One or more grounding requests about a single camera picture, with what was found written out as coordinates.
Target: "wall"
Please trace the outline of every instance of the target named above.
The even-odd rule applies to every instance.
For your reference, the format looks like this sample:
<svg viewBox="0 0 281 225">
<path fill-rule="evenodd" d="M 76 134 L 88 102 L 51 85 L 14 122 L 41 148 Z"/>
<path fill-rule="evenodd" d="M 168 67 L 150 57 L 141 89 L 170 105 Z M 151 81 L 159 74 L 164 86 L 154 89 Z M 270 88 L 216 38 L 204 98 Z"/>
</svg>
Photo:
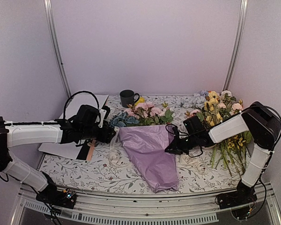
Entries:
<svg viewBox="0 0 281 225">
<path fill-rule="evenodd" d="M 220 90 L 240 2 L 55 0 L 52 9 L 72 92 L 193 94 Z"/>
<path fill-rule="evenodd" d="M 56 118 L 66 99 L 54 58 L 43 1 L 0 1 L 0 115 L 6 120 Z M 36 166 L 36 146 L 12 149 Z M 0 180 L 0 225 L 10 218 L 19 183 Z"/>
<path fill-rule="evenodd" d="M 249 1 L 230 89 L 246 106 L 258 100 L 281 114 L 281 1 Z M 281 208 L 281 140 L 265 177 Z"/>
</svg>

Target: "black mug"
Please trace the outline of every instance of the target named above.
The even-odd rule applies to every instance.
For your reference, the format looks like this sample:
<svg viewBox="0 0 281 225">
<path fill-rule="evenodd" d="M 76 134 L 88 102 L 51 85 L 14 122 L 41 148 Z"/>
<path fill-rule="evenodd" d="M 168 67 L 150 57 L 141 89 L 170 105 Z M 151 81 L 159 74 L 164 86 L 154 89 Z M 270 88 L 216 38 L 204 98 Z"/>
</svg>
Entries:
<svg viewBox="0 0 281 225">
<path fill-rule="evenodd" d="M 140 99 L 140 95 L 138 93 L 134 93 L 133 90 L 123 90 L 120 93 L 121 104 L 124 108 L 128 108 L 127 105 L 133 105 Z"/>
</svg>

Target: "metal grate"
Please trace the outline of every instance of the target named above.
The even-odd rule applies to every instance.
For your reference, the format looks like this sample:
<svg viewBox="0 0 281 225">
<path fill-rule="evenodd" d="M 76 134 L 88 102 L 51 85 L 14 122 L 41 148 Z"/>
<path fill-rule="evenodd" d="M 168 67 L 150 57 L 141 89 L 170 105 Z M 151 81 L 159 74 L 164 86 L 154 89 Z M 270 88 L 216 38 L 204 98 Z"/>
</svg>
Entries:
<svg viewBox="0 0 281 225">
<path fill-rule="evenodd" d="M 49 209 L 42 203 L 26 200 L 25 207 L 50 214 Z M 200 225 L 218 222 L 216 213 L 205 214 L 202 216 L 184 217 L 184 218 L 167 218 L 167 219 L 126 219 L 93 216 L 86 213 L 69 212 L 68 217 L 60 216 L 77 222 L 84 222 L 92 225 Z"/>
</svg>

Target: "floral tablecloth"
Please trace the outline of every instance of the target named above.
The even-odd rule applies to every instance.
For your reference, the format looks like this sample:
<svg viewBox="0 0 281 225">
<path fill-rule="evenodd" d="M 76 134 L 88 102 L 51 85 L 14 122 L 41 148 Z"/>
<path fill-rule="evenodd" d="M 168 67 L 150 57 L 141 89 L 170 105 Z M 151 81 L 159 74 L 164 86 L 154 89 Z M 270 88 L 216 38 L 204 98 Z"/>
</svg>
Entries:
<svg viewBox="0 0 281 225">
<path fill-rule="evenodd" d="M 175 112 L 173 123 L 185 131 L 182 122 L 186 119 L 185 112 L 191 111 L 192 107 L 196 104 L 195 97 L 143 97 L 146 101 L 151 101 L 159 107 L 161 107 L 163 102 L 168 103 L 171 110 Z M 109 96 L 107 105 L 111 108 L 108 119 L 124 110 L 117 96 Z M 120 152 L 125 161 L 129 162 L 129 158 L 120 142 L 115 144 L 115 149 Z M 109 151 L 108 144 L 96 144 L 91 161 L 45 155 L 39 170 L 49 174 L 58 185 L 69 188 L 123 194 L 154 194 L 133 164 L 121 168 L 111 165 L 108 160 Z M 200 150 L 196 149 L 190 153 L 196 155 L 199 152 Z M 196 158 L 200 162 L 198 166 L 181 165 L 179 162 L 180 156 L 176 156 L 177 176 L 179 178 L 178 191 L 165 190 L 160 193 L 206 192 L 235 187 L 240 180 L 236 170 L 233 167 L 230 168 L 231 176 L 228 169 L 224 168 L 221 162 L 216 169 L 211 168 L 211 156 L 212 150 L 203 150 L 203 154 Z"/>
</svg>

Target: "white paper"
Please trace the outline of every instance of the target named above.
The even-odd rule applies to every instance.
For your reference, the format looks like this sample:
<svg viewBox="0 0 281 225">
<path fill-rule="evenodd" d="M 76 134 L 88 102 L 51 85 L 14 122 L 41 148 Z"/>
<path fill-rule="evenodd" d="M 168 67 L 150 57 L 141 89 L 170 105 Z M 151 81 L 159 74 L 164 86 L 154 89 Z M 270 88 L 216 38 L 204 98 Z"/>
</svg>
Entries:
<svg viewBox="0 0 281 225">
<path fill-rule="evenodd" d="M 96 95 L 99 106 L 102 108 L 108 98 L 108 95 Z M 76 95 L 66 110 L 66 118 L 69 119 L 72 116 L 76 115 L 79 107 L 81 105 L 91 105 L 97 108 L 96 100 L 90 94 L 79 94 Z M 43 143 L 39 147 L 39 151 L 53 154 L 56 156 L 62 156 L 64 158 L 77 159 L 77 156 L 80 152 L 81 147 L 76 147 L 76 143 L 69 144 L 52 144 L 52 143 Z"/>
</svg>

